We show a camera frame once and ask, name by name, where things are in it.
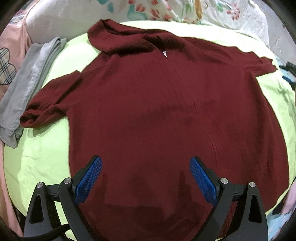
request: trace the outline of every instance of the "folded gray cloth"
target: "folded gray cloth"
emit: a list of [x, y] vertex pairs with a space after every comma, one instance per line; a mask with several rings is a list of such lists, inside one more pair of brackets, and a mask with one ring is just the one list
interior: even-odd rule
[[47, 44], [33, 44], [15, 78], [0, 101], [0, 139], [16, 148], [22, 136], [20, 117], [29, 101], [41, 89], [52, 62], [63, 50], [66, 39], [55, 38]]

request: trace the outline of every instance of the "pink fabric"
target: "pink fabric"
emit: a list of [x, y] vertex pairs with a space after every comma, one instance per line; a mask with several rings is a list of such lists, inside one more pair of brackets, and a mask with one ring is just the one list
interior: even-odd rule
[[34, 1], [25, 11], [14, 16], [0, 36], [0, 100], [32, 44], [25, 21], [29, 11], [38, 1]]
[[3, 147], [3, 142], [0, 141], [0, 216], [6, 226], [8, 226], [20, 237], [23, 237], [23, 233], [17, 221], [17, 217], [15, 216], [15, 212], [13, 210], [5, 182], [3, 167]]
[[292, 184], [285, 201], [285, 204], [283, 206], [283, 209], [281, 211], [281, 214], [286, 214], [291, 211], [292, 208], [294, 208], [296, 204], [296, 181]]

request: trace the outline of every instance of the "light green sheet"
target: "light green sheet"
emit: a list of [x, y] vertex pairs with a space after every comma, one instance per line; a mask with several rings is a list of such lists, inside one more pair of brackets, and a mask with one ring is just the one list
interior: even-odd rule
[[[259, 57], [265, 56], [273, 59], [273, 64], [278, 67], [274, 54], [263, 42], [232, 30], [176, 22], [133, 21], [124, 24], [143, 29], [164, 29], [181, 37], [196, 37], [224, 46], [237, 46], [241, 51], [253, 51]], [[82, 71], [98, 54], [99, 51], [88, 42], [87, 34], [69, 41], [53, 63], [44, 85], [50, 80], [69, 74], [76, 69]], [[295, 92], [282, 79], [280, 70], [257, 79], [283, 130], [288, 150], [291, 185], [296, 176]], [[46, 185], [57, 184], [70, 176], [68, 150], [69, 124], [67, 118], [39, 129], [25, 128], [16, 149], [5, 147], [4, 170], [7, 187], [14, 205], [24, 215], [27, 213], [31, 195], [38, 182], [43, 181]], [[60, 204], [57, 205], [57, 210], [61, 222], [66, 223]], [[75, 239], [71, 232], [68, 232], [67, 235]]]

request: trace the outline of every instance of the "blue gripper pad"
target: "blue gripper pad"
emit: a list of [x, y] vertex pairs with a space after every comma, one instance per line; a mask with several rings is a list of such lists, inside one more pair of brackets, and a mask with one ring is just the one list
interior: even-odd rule
[[100, 175], [103, 167], [102, 159], [99, 156], [94, 157], [95, 160], [92, 162], [88, 170], [85, 172], [81, 181], [75, 188], [74, 202], [79, 205], [86, 201], [91, 189], [94, 186], [98, 176]]
[[215, 206], [218, 202], [216, 188], [194, 157], [190, 159], [190, 171], [202, 191], [205, 200]]

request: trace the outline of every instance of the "maroon shirt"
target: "maroon shirt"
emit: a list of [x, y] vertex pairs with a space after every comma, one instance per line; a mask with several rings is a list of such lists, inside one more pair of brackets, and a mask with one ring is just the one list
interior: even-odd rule
[[88, 35], [102, 53], [82, 73], [47, 84], [21, 122], [35, 128], [68, 117], [72, 176], [101, 156], [80, 206], [98, 236], [191, 240], [212, 208], [190, 173], [194, 155], [219, 177], [254, 181], [265, 210], [276, 204], [288, 188], [287, 150], [255, 78], [276, 70], [270, 59], [111, 20]]

